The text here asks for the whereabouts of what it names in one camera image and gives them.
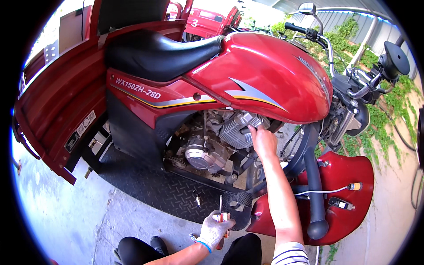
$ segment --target qr code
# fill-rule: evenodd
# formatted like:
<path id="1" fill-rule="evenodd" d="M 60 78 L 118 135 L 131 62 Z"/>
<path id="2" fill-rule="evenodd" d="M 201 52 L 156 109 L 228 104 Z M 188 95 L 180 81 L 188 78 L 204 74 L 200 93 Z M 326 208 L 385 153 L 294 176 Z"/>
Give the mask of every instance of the qr code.
<path id="1" fill-rule="evenodd" d="M 88 114 L 88 119 L 90 123 L 93 122 L 95 118 L 96 118 L 96 114 L 94 113 L 94 110 L 92 110 L 90 114 Z"/>
<path id="2" fill-rule="evenodd" d="M 79 136 L 81 136 L 81 135 L 84 133 L 84 131 L 85 131 L 85 127 L 84 127 L 84 125 L 81 123 L 81 124 L 78 126 L 78 128 L 77 128 L 77 133 L 78 133 L 78 135 L 79 135 Z"/>

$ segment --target black seat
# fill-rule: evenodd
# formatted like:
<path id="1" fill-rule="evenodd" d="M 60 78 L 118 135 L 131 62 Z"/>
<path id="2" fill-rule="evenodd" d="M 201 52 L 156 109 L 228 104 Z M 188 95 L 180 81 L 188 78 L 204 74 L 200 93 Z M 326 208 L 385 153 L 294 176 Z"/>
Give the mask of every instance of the black seat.
<path id="1" fill-rule="evenodd" d="M 176 42 L 155 31 L 140 30 L 112 41 L 107 67 L 156 82 L 166 82 L 206 62 L 221 51 L 224 36 Z"/>

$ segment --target engine cover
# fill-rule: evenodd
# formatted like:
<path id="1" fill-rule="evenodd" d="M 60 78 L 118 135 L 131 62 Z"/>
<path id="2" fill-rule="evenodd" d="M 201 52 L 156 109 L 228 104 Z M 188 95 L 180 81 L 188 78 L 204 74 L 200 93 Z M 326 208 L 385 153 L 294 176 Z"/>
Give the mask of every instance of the engine cover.
<path id="1" fill-rule="evenodd" d="M 217 173 L 218 170 L 225 167 L 231 154 L 225 144 L 214 140 L 213 135 L 209 135 L 208 143 L 212 145 L 212 148 L 207 152 L 203 151 L 204 143 L 203 133 L 194 131 L 189 137 L 184 155 L 193 167 Z"/>
<path id="2" fill-rule="evenodd" d="M 241 129 L 249 124 L 256 128 L 262 124 L 265 129 L 270 126 L 268 118 L 264 116 L 251 112 L 241 112 L 223 125 L 219 137 L 237 149 L 251 147 L 253 146 L 252 134 L 241 132 Z"/>

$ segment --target human hand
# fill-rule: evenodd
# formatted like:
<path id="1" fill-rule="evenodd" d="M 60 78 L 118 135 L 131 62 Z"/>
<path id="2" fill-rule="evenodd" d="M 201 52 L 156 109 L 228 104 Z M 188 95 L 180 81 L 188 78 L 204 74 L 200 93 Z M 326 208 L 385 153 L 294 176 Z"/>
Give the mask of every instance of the human hand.
<path id="1" fill-rule="evenodd" d="M 210 215 L 205 218 L 202 224 L 200 236 L 197 238 L 197 241 L 205 243 L 205 245 L 209 247 L 210 251 L 213 251 L 216 248 L 221 238 L 224 237 L 225 232 L 236 224 L 234 219 L 218 223 L 213 218 L 213 215 L 216 214 L 219 214 L 218 210 L 211 212 Z"/>
<path id="2" fill-rule="evenodd" d="M 277 157 L 277 137 L 265 130 L 263 125 L 259 125 L 257 131 L 252 125 L 248 125 L 248 128 L 252 134 L 253 148 L 261 161 Z"/>

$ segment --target red fuel tank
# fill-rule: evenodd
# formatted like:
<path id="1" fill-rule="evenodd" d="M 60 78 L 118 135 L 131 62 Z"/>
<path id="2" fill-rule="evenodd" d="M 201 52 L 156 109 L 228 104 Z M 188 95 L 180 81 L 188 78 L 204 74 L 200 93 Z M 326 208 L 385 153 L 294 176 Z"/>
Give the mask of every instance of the red fuel tank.
<path id="1" fill-rule="evenodd" d="M 187 75 L 228 98 L 268 103 L 265 114 L 290 123 L 326 117 L 332 85 L 324 68 L 298 47 L 260 33 L 231 33 L 222 53 Z"/>

